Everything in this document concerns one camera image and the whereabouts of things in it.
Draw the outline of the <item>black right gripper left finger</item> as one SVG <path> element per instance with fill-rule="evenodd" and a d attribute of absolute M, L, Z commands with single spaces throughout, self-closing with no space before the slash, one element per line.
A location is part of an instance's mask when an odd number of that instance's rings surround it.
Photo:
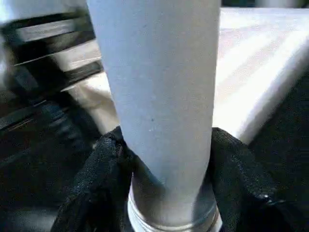
<path fill-rule="evenodd" d="M 127 199 L 135 168 L 120 127 L 103 135 L 75 176 L 53 232 L 130 232 Z"/>

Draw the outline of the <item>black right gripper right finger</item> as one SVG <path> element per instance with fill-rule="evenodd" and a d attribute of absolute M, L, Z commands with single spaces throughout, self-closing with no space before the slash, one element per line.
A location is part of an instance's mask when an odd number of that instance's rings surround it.
<path fill-rule="evenodd" d="M 309 210 L 288 198 L 240 140 L 212 128 L 208 179 L 222 232 L 307 232 Z"/>

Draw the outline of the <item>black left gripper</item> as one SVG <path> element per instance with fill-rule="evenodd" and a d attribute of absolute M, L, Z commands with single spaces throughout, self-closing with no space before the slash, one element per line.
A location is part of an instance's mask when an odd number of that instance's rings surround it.
<path fill-rule="evenodd" d="M 95 122 L 68 88 L 103 71 L 86 12 L 15 19 L 0 27 L 5 81 L 40 112 L 46 127 L 73 154 L 92 152 Z"/>

